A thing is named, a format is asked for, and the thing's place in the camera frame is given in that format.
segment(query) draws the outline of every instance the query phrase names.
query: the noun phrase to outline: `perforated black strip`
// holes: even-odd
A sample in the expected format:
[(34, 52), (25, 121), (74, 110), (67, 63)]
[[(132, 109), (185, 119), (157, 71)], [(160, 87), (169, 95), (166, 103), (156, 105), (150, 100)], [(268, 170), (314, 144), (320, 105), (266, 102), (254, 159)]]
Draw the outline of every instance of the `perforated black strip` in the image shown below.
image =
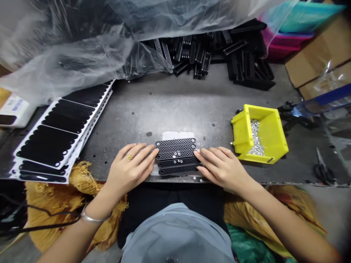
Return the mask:
[(191, 164), (185, 166), (177, 166), (177, 167), (169, 167), (162, 168), (158, 171), (158, 174), (163, 175), (173, 175), (173, 174), (183, 174), (187, 172), (195, 172), (197, 171), (196, 167), (202, 166), (201, 164)]
[(194, 157), (194, 151), (189, 150), (189, 151), (179, 152), (177, 154), (174, 154), (174, 152), (159, 153), (156, 156), (156, 160), (162, 161), (162, 160), (179, 159), (179, 158), (186, 158), (186, 157)]
[(195, 150), (195, 144), (183, 144), (183, 145), (172, 145), (159, 148), (159, 153), (185, 151), (185, 150)]
[(194, 144), (196, 142), (195, 138), (187, 139), (177, 139), (177, 140), (168, 140), (168, 141), (158, 141), (155, 143), (157, 148), (171, 146), (171, 145), (182, 145), (182, 144)]
[(181, 158), (181, 159), (169, 160), (169, 161), (161, 161), (158, 163), (158, 167), (166, 168), (166, 167), (172, 167), (172, 166), (183, 166), (183, 165), (198, 164), (198, 163), (200, 163), (198, 158), (190, 157), (190, 158)]

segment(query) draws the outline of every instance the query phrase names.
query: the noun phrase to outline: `black handle scissors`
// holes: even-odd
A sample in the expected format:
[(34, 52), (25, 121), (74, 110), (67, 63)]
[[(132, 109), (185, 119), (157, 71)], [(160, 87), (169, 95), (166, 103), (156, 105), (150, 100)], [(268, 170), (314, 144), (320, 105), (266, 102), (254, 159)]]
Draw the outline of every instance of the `black handle scissors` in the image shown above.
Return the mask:
[(336, 179), (332, 170), (327, 167), (322, 159), (321, 153), (317, 147), (317, 161), (314, 165), (313, 171), (317, 179), (321, 180), (325, 185), (335, 185)]

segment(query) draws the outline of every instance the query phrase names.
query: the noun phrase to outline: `pile of black parts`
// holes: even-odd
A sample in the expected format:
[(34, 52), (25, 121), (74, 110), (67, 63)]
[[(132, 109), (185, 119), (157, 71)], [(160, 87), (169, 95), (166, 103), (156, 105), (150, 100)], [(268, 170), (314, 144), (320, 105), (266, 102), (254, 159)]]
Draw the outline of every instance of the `pile of black parts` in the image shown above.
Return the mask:
[(275, 85), (265, 59), (261, 30), (267, 25), (252, 19), (232, 30), (184, 37), (154, 39), (145, 44), (156, 49), (173, 67), (174, 75), (193, 71), (194, 79), (208, 75), (211, 64), (226, 63), (234, 84), (267, 91)]
[(194, 156), (196, 149), (195, 138), (158, 141), (155, 143), (159, 153), (156, 160), (159, 161), (158, 174), (174, 175), (197, 171), (197, 166), (202, 166)]

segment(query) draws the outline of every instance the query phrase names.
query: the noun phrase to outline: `yellow plastic bin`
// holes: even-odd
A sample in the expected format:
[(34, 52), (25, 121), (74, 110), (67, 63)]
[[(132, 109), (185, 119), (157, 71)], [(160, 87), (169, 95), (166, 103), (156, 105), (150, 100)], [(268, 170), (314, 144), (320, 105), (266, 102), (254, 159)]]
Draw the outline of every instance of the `yellow plastic bin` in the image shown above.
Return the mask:
[[(249, 154), (253, 147), (251, 119), (260, 122), (258, 136), (264, 147), (264, 156)], [(240, 153), (238, 159), (274, 164), (288, 151), (282, 122), (277, 109), (244, 105), (244, 110), (231, 120), (234, 130), (234, 148)]]

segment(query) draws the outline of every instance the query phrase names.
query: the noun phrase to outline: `person's right hand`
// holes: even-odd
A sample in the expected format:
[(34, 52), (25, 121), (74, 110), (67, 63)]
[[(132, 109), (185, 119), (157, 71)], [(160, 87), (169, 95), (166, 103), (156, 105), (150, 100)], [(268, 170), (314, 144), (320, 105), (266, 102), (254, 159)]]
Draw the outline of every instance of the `person's right hand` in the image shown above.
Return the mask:
[(224, 147), (202, 148), (200, 153), (194, 151), (205, 167), (198, 166), (200, 173), (223, 188), (235, 191), (242, 196), (246, 190), (260, 186), (249, 174), (245, 171), (238, 158), (231, 150)]

